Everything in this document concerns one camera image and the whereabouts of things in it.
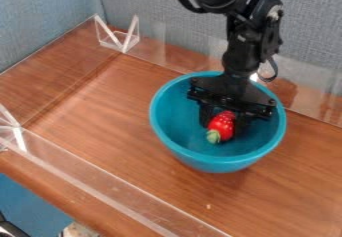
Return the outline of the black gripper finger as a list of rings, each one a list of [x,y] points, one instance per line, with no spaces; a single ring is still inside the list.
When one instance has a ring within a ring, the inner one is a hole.
[[[211,118],[213,116],[215,107],[211,104],[201,103],[199,105],[199,123],[203,127],[208,126]]]
[[[245,113],[236,113],[233,119],[233,136],[237,137],[243,134],[251,122],[249,116]]]

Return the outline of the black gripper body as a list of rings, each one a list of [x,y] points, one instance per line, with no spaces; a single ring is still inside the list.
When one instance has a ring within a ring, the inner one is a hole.
[[[224,71],[213,76],[191,77],[187,97],[199,105],[207,103],[215,108],[267,119],[276,102],[249,80],[260,62],[255,52],[227,51],[221,57]]]

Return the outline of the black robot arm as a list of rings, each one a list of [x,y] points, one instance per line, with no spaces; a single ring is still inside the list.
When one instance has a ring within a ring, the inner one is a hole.
[[[193,13],[225,16],[227,50],[221,56],[224,71],[213,77],[189,79],[187,97],[199,104],[199,122],[209,124],[213,110],[235,113],[233,133],[240,134],[255,119],[265,119],[275,100],[251,83],[249,76],[261,63],[272,63],[283,44],[281,0],[177,0]]]

